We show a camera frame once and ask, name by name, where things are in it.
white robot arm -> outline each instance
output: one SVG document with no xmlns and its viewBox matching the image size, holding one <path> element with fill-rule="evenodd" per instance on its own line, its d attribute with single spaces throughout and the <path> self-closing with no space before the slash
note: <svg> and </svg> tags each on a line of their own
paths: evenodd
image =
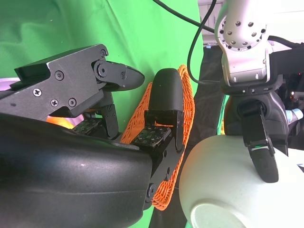
<svg viewBox="0 0 304 228">
<path fill-rule="evenodd" d="M 269 81 L 268 4 L 267 0 L 227 0 L 220 11 L 215 37 L 223 50 L 228 86 Z"/>
</svg>

orange object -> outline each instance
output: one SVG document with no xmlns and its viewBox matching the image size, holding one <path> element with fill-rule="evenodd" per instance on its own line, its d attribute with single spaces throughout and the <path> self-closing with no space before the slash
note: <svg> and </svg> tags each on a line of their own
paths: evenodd
<svg viewBox="0 0 304 228">
<path fill-rule="evenodd" d="M 193 119 L 194 119 L 194 99 L 193 91 L 190 83 L 190 77 L 188 74 L 187 67 L 181 65 L 178 69 L 178 72 L 182 81 L 183 97 L 184 97 L 184 137 L 183 144 L 187 145 L 190 130 L 192 128 Z M 148 110 L 150 92 L 151 92 L 152 83 L 148 84 L 148 87 L 143 95 L 142 100 L 140 101 L 138 107 L 136 108 L 133 116 L 131 117 L 126 130 L 123 133 L 121 142 L 130 143 L 144 128 L 144 111 Z M 174 186 L 176 183 L 177 175 L 179 173 L 182 159 L 184 154 L 182 154 L 179 163 L 177 164 L 171 178 L 169 181 L 163 181 L 159 188 L 157 189 L 153 199 L 152 205 L 155 206 L 158 210 L 165 210 L 170 203 Z"/>
<path fill-rule="evenodd" d="M 62 117 L 48 117 L 47 122 L 51 124 L 57 124 L 68 129 L 74 128 L 74 126 L 68 120 Z"/>
</svg>

green backdrop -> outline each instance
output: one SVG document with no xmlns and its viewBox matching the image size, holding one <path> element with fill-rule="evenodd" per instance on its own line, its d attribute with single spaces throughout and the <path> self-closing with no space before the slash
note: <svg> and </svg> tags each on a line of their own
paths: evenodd
<svg viewBox="0 0 304 228">
<path fill-rule="evenodd" d="M 197 0 L 163 2 L 192 19 L 200 19 Z M 123 131 L 156 72 L 186 64 L 196 29 L 152 0 L 3 0 L 0 77 L 16 77 L 14 68 L 102 43 L 109 50 L 107 60 L 137 68 L 146 77 L 138 89 L 113 93 Z M 200 39 L 192 57 L 196 78 L 202 55 Z M 195 93 L 197 85 L 192 86 Z M 136 227 L 148 227 L 151 214 L 152 208 L 145 211 Z"/>
</svg>

